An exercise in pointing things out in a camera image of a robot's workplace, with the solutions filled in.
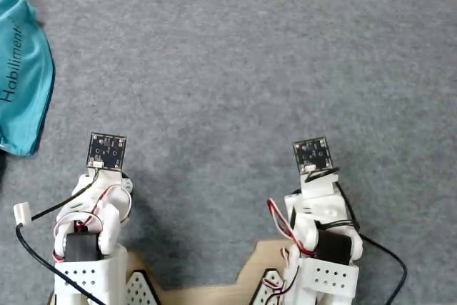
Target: perforated white bracket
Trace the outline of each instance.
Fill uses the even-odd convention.
[[[318,259],[304,259],[302,286],[315,291],[353,298],[356,295],[358,267]]]
[[[263,273],[263,277],[258,284],[256,293],[253,295],[250,305],[265,305],[266,300],[270,297],[273,293],[273,289],[271,287],[267,287],[262,280],[267,280],[268,284],[274,287],[278,287],[281,289],[283,284],[283,279],[281,275],[279,275],[276,269],[266,269],[265,273]],[[276,304],[275,301],[270,301],[270,304]]]
[[[126,288],[126,305],[160,305],[145,271],[134,271]]]

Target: red wire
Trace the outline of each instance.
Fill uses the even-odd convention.
[[[102,198],[108,193],[108,190],[111,188],[111,186],[108,186],[102,194],[100,194],[100,197],[97,199],[97,201],[95,202],[95,205],[91,211],[91,214],[95,214],[95,210],[97,210],[97,206],[99,205],[99,201],[102,200]],[[85,222],[83,223],[83,226],[87,225],[90,220],[92,219],[92,216],[89,216],[88,219],[85,220]]]
[[[275,214],[277,215],[277,217],[281,220],[282,224],[286,226],[286,230],[284,228],[281,227],[281,225],[279,224],[278,222],[278,228],[279,230],[284,234],[286,235],[287,237],[289,237],[298,247],[298,250],[302,253],[302,254],[306,254],[306,255],[311,255],[313,256],[314,255],[314,252],[313,251],[309,251],[307,249],[304,248],[303,244],[295,237],[295,234],[292,232],[291,229],[289,229],[289,225],[288,225],[288,222],[287,220],[284,218],[283,214],[279,211],[276,203],[274,202],[274,200],[272,198],[268,199],[268,201],[266,202],[267,205],[268,205],[268,210],[270,211],[270,215],[274,216]]]
[[[299,270],[299,269],[300,269],[300,267],[297,267],[297,272],[295,273],[295,276],[293,277],[293,280],[292,280],[291,284],[288,285],[287,289],[281,290],[280,292],[277,292],[277,293],[272,293],[272,294],[270,294],[270,296],[269,296],[269,297],[266,299],[266,301],[265,301],[265,305],[268,305],[268,303],[270,302],[270,300],[271,300],[273,297],[277,296],[278,299],[279,299],[279,298],[281,298],[281,296],[282,296],[283,294],[286,294],[287,292],[289,292],[289,291],[291,290],[293,284],[295,283],[295,280],[297,279],[298,270]]]

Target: white wire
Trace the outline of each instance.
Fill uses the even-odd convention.
[[[106,196],[106,195],[108,194],[109,190],[112,189],[113,187],[119,187],[120,189],[122,189],[122,191],[124,191],[124,192],[127,194],[128,198],[129,198],[129,207],[128,207],[128,209],[127,209],[126,215],[121,219],[121,223],[124,223],[125,220],[127,220],[127,218],[129,217],[129,214],[130,214],[130,212],[131,212],[131,206],[132,206],[131,194],[130,194],[130,192],[129,192],[125,187],[123,187],[122,185],[120,185],[120,184],[113,184],[113,185],[110,185],[110,186],[108,186],[108,187],[105,188],[105,190],[102,192],[102,193],[105,193],[104,196]],[[97,202],[96,202],[96,204],[95,204],[96,207],[95,207],[95,209],[94,209],[94,213],[95,213],[95,211],[98,209],[98,206],[97,206],[97,205],[98,205],[98,203],[99,203],[100,200],[101,200],[100,198],[97,199]]]
[[[65,214],[64,216],[62,216],[62,218],[60,218],[57,221],[56,225],[54,226],[54,231],[53,231],[54,238],[56,238],[57,229],[59,228],[60,225],[63,224],[64,219],[68,218],[70,215],[75,215],[75,214],[84,214],[85,216],[90,216],[90,217],[95,218],[97,221],[99,221],[99,223],[101,225],[101,229],[103,230],[103,222],[101,221],[100,217],[98,217],[96,214],[92,214],[91,212],[88,212],[88,211],[73,211],[73,212],[69,212],[69,213]]]
[[[281,248],[281,256],[283,257],[284,261],[286,262],[286,267],[288,267],[288,252],[285,247]]]

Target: white connector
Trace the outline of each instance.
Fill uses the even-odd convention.
[[[16,225],[22,223],[27,226],[31,223],[31,214],[29,203],[19,203],[14,205],[14,218],[16,219]]]

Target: cable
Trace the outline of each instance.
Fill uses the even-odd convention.
[[[295,272],[295,276],[293,277],[291,284],[286,289],[284,289],[283,291],[270,294],[270,296],[265,301],[265,305],[268,305],[268,303],[270,302],[270,300],[272,300],[273,297],[282,296],[283,294],[286,294],[287,292],[289,292],[291,290],[293,284],[295,283],[295,280],[297,279],[297,275],[298,275],[298,270],[299,269],[300,269],[300,266],[297,267],[297,271]]]
[[[339,182],[336,182],[336,187],[338,187],[338,190],[341,192],[341,196],[343,197],[344,202],[346,203],[346,207],[348,208],[348,211],[349,211],[349,214],[351,215],[352,220],[357,221],[356,215],[354,214],[354,210],[352,209],[352,205],[349,202],[349,199],[348,199],[346,193],[344,193],[343,188],[341,187]],[[401,279],[400,279],[399,283],[397,284],[397,287],[393,290],[391,296],[387,299],[386,305],[391,305],[393,303],[393,300],[397,297],[398,293],[400,293],[401,288],[405,284],[406,277],[408,276],[408,267],[406,266],[406,264],[403,262],[402,259],[400,259],[395,253],[393,253],[392,251],[387,249],[385,246],[379,244],[378,242],[374,241],[373,239],[370,239],[369,237],[365,236],[364,234],[361,234],[360,232],[358,234],[364,241],[367,241],[369,244],[375,246],[376,248],[378,248],[378,249],[384,251],[385,253],[387,253],[388,255],[392,256],[398,262],[398,264],[400,264],[401,268],[403,269],[403,275],[401,276]]]
[[[360,224],[353,219],[342,219],[340,221],[332,221],[330,223],[321,224],[318,229],[327,230],[337,228],[339,226],[353,226],[357,231],[360,229]]]
[[[122,191],[124,191],[126,194],[127,194],[127,197],[129,198],[129,207],[127,209],[127,212],[125,214],[125,216],[121,219],[121,224],[125,222],[125,220],[127,220],[127,218],[129,217],[130,215],[130,212],[131,212],[131,205],[132,205],[132,200],[131,200],[131,194],[129,191],[127,191],[127,189],[125,187],[123,187],[122,185],[120,184],[113,184],[113,185],[110,185],[108,187],[106,187],[106,189],[100,194],[100,197],[97,199],[94,207],[92,208],[92,211],[91,211],[91,214],[95,214],[95,211],[97,210],[97,207],[99,205],[99,202],[100,200],[102,200],[105,195],[108,193],[108,191],[112,190],[113,187],[120,187]],[[83,225],[87,225],[90,221],[91,221],[91,218],[92,217],[89,217],[88,219],[85,220],[85,222],[83,223]]]
[[[60,203],[58,203],[57,205],[54,205],[42,212],[40,212],[39,214],[36,214],[35,216],[32,216],[31,220],[32,221],[36,221],[37,219],[41,218],[42,216],[45,216],[47,214],[49,214],[50,212],[52,211],[55,211],[57,209],[60,209],[62,206],[66,205],[67,203],[69,203],[70,201],[72,201],[73,199],[77,198],[78,196],[82,195],[85,191],[87,191],[87,189],[89,189],[92,185],[94,185],[94,183],[97,181],[97,179],[99,178],[99,170],[96,169],[95,170],[95,174],[94,174],[94,178],[92,179],[92,181],[85,187],[83,187],[82,189],[80,189],[79,191],[77,191],[73,196],[70,196],[69,198],[67,198],[66,200],[64,201],[61,201]],[[47,262],[45,259],[43,259],[41,256],[39,256],[37,254],[36,251],[34,251],[30,246],[29,244],[27,243],[26,239],[22,236],[22,233],[21,233],[21,228],[23,227],[23,224],[22,223],[19,223],[16,225],[16,236],[17,236],[17,239],[18,241],[22,244],[22,246],[26,249],[26,251],[34,258],[36,259],[42,266],[46,267],[49,271],[52,271],[55,275],[59,276],[60,278],[62,278],[64,281],[66,281],[68,284],[72,285],[76,290],[78,290],[81,294],[83,294],[84,296],[86,296],[88,299],[92,300],[95,304],[98,304],[98,305],[105,305],[105,303],[103,303],[102,301],[100,301],[99,299],[97,299],[95,296],[93,296],[92,294],[90,294],[88,291],[86,291],[84,288],[82,288],[81,286],[79,286],[75,281],[71,280],[67,275],[63,274],[62,272],[60,272],[58,269],[56,269],[54,266],[50,265],[49,262]]]
[[[96,169],[95,170],[95,174],[94,174],[94,178],[92,179],[92,182],[89,183],[87,186],[83,187],[82,189],[80,189],[79,191],[77,191],[73,196],[70,196],[69,198],[65,199],[64,201],[61,201],[60,203],[50,207],[49,209],[46,209],[42,212],[40,212],[39,214],[36,214],[35,216],[33,216],[31,218],[32,221],[35,221],[37,220],[38,218],[41,218],[42,216],[46,216],[47,214],[57,210],[57,209],[60,209],[62,206],[64,205],[67,205],[70,201],[72,201],[73,199],[75,198],[78,198],[80,195],[82,195],[85,191],[87,191],[88,189],[90,189],[95,181],[97,181],[97,179],[99,178],[99,170]]]
[[[63,224],[64,220],[66,218],[68,218],[69,216],[71,215],[75,215],[75,214],[86,214],[87,216],[90,216],[92,218],[95,218],[99,223],[100,223],[100,226],[101,226],[101,230],[103,231],[103,222],[101,221],[100,217],[98,217],[96,214],[92,214],[91,212],[89,211],[74,211],[74,212],[69,212],[67,213],[65,216],[62,216],[62,218],[60,218],[56,225],[54,226],[54,230],[53,230],[53,234],[54,234],[54,238],[56,238],[57,236],[57,229],[60,227],[60,225]]]
[[[308,173],[308,176],[306,177],[305,179],[305,182],[310,182],[310,181],[313,181],[313,180],[317,180],[317,179],[320,179],[324,176],[328,176],[330,174],[333,174],[333,173],[336,173],[337,171],[339,171],[340,169],[338,167],[335,167],[335,168],[332,168],[332,169],[329,169],[327,171],[323,171],[322,173],[320,174],[317,174],[315,176],[311,176],[312,174],[315,173],[315,171],[310,171]]]
[[[21,242],[22,246],[27,250],[27,252],[34,258],[36,259],[41,265],[46,267],[48,270],[52,271],[54,274],[57,276],[60,276],[65,282],[68,282],[70,285],[72,285],[76,290],[78,290],[81,294],[92,300],[95,304],[98,305],[105,305],[105,303],[101,302],[98,298],[90,294],[88,291],[83,289],[81,286],[79,286],[75,281],[71,280],[67,275],[59,271],[56,267],[50,265],[48,261],[43,259],[41,256],[39,256],[26,242],[25,238],[22,236],[21,233],[21,228],[22,228],[22,223],[19,223],[16,225],[16,236],[19,242]]]
[[[302,254],[314,256],[314,252],[305,249],[303,244],[296,238],[296,236],[293,232],[293,229],[291,228],[291,225],[288,223],[288,221],[286,220],[284,215],[281,213],[281,211],[279,211],[278,205],[276,205],[274,200],[272,198],[269,198],[266,203],[268,205],[268,210],[270,211],[270,215],[273,217],[274,223],[276,225],[276,228],[278,228],[279,232],[287,239],[292,240],[295,243],[295,245],[297,245],[298,250]],[[278,219],[276,219],[275,214],[281,220],[281,222],[285,226],[285,228],[280,227],[280,225],[278,223]]]
[[[365,236],[364,234],[358,233],[360,237],[364,240],[367,241],[369,244],[375,246],[376,248],[384,251],[385,253],[389,254],[392,256],[398,264],[400,264],[401,268],[403,269],[403,275],[401,276],[401,279],[397,285],[397,287],[393,290],[391,296],[387,299],[386,305],[391,305],[393,303],[393,300],[397,297],[398,293],[400,293],[401,288],[405,284],[406,277],[408,276],[408,267],[406,264],[403,262],[402,259],[400,259],[395,253],[387,249],[385,246],[380,245],[378,242],[374,241],[373,239],[370,239],[369,237]]]

